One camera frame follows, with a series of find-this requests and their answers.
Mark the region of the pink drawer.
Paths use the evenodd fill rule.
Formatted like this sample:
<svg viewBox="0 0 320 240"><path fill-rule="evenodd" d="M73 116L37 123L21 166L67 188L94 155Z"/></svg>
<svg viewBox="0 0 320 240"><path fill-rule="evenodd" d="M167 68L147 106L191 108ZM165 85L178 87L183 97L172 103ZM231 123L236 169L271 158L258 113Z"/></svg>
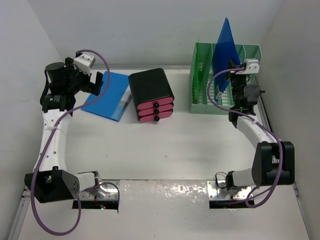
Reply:
<svg viewBox="0 0 320 240"><path fill-rule="evenodd" d="M138 121L141 123L146 123L146 122L159 122L161 119L168 118L173 114L174 110L166 110L159 112L158 114L149 114L145 116L139 116Z"/></svg>
<svg viewBox="0 0 320 240"><path fill-rule="evenodd" d="M155 115L155 114L158 114L158 113L162 113L162 112L165 112L165 111L169 111L169 110L172 110L174 107L174 103L169 103L169 104L165 104L165 105L160 105L158 108L154 108L154 107L151 107L151 108L146 108L146 109L143 109L143 110L139 110L137 112L137 115L139 117L144 117L144 116L148 116L148 115Z"/></svg>
<svg viewBox="0 0 320 240"><path fill-rule="evenodd" d="M172 103L173 101L174 101L174 97L168 96L168 97L159 98L159 99L155 99L155 100L151 100L151 101L146 101L146 102L140 103L140 104L137 105L136 108L139 111L141 111L141 110L153 108L154 105L158 105L158 106L167 105L167 104Z"/></svg>

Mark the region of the blue plastic folder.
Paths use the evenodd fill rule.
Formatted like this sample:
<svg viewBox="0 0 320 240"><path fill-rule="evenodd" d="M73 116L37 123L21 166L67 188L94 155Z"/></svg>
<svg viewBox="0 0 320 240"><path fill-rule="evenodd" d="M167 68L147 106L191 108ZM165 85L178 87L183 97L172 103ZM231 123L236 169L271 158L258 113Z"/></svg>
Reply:
<svg viewBox="0 0 320 240"><path fill-rule="evenodd" d="M241 64L233 39L230 22L226 17L212 55L211 65L213 75L227 69L232 69L232 67L230 67L230 60L236 66ZM227 72L224 72L214 79L214 100L216 102L220 100L222 94L229 85L229 82L226 80L227 74Z"/></svg>

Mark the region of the white front cover board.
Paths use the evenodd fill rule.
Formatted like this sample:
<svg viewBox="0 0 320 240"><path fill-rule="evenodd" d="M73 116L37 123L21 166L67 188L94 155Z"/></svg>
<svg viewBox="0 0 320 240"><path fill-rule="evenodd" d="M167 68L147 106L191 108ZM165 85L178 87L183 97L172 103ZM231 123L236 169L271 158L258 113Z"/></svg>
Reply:
<svg viewBox="0 0 320 240"><path fill-rule="evenodd" d="M44 224L67 240L306 240L291 186L250 209L211 209L202 180L123 180L118 210L72 209L71 201L37 204Z"/></svg>

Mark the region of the green file rack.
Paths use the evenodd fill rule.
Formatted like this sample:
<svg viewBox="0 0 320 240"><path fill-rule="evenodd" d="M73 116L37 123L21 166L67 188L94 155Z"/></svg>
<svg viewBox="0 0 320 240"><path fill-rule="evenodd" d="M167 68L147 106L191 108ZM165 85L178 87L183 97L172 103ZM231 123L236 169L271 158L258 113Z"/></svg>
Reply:
<svg viewBox="0 0 320 240"><path fill-rule="evenodd" d="M212 56L214 53L216 44L212 43ZM250 45L250 44L236 44L235 45L237 53L239 55L240 61L243 62L245 59L257 59L261 60L262 58L262 53L259 45ZM195 46L193 50L193 55L192 55L192 61L191 61L191 69L189 73L189 105L190 105L190 113L192 114L211 114L211 115L228 115L228 112L222 111L219 108L215 107L209 100L208 97L206 97L207 104L196 104L194 103L193 99L193 77L194 77L194 54L195 51ZM208 83L213 77L214 71L212 68L212 63L211 63L211 68L209 72L209 79L207 81L207 86ZM218 105L221 105L225 108L231 108L234 105L234 100L233 100L233 95L232 95L232 89L230 83L228 84L227 88L225 89L224 93L222 94L220 100L217 102Z"/></svg>

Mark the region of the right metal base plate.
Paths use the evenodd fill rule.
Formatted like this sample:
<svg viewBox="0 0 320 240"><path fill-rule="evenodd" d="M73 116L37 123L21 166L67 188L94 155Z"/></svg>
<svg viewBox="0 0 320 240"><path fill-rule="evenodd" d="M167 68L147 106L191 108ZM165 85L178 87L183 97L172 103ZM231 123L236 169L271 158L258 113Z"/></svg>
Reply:
<svg viewBox="0 0 320 240"><path fill-rule="evenodd" d="M245 200L251 190L252 188L250 186L235 187L227 190L225 180L207 181L207 193L211 201Z"/></svg>

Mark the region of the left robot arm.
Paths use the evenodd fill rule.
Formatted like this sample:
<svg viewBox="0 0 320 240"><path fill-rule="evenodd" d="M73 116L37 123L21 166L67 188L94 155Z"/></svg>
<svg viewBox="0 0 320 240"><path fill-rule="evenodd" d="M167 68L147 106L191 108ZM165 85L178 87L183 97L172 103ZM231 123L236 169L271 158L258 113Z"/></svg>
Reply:
<svg viewBox="0 0 320 240"><path fill-rule="evenodd" d="M75 106L75 95L82 91L100 94L103 74L91 82L91 68L95 57L78 53L64 62L45 67L45 87L40 97L43 130L38 160L24 183L40 203L76 199L81 192L98 183L98 172L72 174L67 171L65 152L67 131Z"/></svg>

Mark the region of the black drawer cabinet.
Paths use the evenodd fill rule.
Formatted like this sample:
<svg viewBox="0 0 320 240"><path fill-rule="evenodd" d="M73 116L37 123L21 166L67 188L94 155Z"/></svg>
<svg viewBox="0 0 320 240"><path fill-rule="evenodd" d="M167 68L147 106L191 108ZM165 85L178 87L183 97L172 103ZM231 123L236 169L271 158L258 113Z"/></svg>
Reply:
<svg viewBox="0 0 320 240"><path fill-rule="evenodd" d="M162 68L132 73L128 76L128 83L137 119L139 117L138 104L166 97L174 97L165 71Z"/></svg>

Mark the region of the pink top drawer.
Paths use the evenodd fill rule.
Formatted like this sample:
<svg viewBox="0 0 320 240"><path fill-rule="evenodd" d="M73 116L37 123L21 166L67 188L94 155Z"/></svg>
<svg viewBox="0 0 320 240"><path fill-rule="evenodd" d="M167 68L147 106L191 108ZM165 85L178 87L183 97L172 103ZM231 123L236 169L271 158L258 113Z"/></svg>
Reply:
<svg viewBox="0 0 320 240"><path fill-rule="evenodd" d="M146 101L146 102L140 103L140 104L137 105L136 108L139 111L141 111L141 110L153 108L154 105L158 105L158 106L167 105L167 104L172 103L173 101L174 101L174 97L168 96L168 97L159 98L159 99L155 99L155 100L151 100L151 101Z"/></svg>

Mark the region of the green plastic folder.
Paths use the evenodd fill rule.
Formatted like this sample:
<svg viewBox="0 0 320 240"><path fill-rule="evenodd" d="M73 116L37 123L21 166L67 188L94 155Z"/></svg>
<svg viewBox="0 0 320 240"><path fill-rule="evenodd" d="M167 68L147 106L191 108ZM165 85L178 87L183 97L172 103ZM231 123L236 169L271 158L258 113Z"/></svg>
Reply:
<svg viewBox="0 0 320 240"><path fill-rule="evenodd" d="M193 100L195 104L207 104L207 82L210 78L213 48L211 43L197 42L194 48Z"/></svg>

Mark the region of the pink bottom drawer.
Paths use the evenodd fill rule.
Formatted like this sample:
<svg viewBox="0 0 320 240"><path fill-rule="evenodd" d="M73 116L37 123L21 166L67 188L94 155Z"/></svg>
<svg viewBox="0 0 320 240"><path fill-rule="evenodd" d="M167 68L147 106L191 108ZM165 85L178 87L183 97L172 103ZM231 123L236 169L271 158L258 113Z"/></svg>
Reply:
<svg viewBox="0 0 320 240"><path fill-rule="evenodd" d="M149 114L145 116L139 116L138 121L141 123L146 123L146 122L159 122L161 119L168 118L173 114L174 110L166 110L159 112L158 114Z"/></svg>

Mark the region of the metal base plate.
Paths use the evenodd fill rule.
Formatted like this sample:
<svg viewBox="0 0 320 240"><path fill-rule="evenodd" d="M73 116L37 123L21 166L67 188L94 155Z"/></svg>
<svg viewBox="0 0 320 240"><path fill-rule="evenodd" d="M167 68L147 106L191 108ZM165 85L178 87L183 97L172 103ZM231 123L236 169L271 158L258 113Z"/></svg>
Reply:
<svg viewBox="0 0 320 240"><path fill-rule="evenodd" d="M235 187L227 190L225 180L207 181L207 193L211 201L245 200L251 190L252 188L250 186Z"/></svg>
<svg viewBox="0 0 320 240"><path fill-rule="evenodd" d="M120 196L120 181L103 179L96 185L82 182L78 195L81 201L118 201Z"/></svg>

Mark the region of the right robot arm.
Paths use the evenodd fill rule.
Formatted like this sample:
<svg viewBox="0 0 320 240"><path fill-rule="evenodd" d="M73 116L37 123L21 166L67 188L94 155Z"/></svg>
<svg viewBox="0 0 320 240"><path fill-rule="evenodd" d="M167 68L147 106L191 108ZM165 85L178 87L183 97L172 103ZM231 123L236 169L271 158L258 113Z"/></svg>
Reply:
<svg viewBox="0 0 320 240"><path fill-rule="evenodd" d="M290 141L281 141L264 127L254 112L262 90L247 82L247 76L259 71L257 59L237 64L228 61L228 68L214 75L231 84L233 106L220 107L228 112L228 120L242 132L255 147L252 166L245 170L230 171L225 177L228 191L246 187L267 187L272 193L276 186L292 185L295 181L295 147Z"/></svg>

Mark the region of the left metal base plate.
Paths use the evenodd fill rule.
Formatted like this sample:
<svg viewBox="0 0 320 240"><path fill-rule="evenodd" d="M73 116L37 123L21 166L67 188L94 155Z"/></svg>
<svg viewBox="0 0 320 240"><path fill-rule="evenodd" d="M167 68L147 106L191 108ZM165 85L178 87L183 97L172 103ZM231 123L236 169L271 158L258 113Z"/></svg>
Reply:
<svg viewBox="0 0 320 240"><path fill-rule="evenodd" d="M96 185L82 182L78 195L81 201L118 201L120 196L120 181L103 179Z"/></svg>

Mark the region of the light blue notebook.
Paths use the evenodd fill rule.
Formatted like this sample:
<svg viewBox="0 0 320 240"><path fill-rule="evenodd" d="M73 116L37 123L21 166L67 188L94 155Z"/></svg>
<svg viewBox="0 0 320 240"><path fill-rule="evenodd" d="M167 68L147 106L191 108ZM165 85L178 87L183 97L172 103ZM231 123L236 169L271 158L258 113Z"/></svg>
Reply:
<svg viewBox="0 0 320 240"><path fill-rule="evenodd" d="M119 122L132 99L128 75L111 72L111 83L105 94L81 110Z"/></svg>

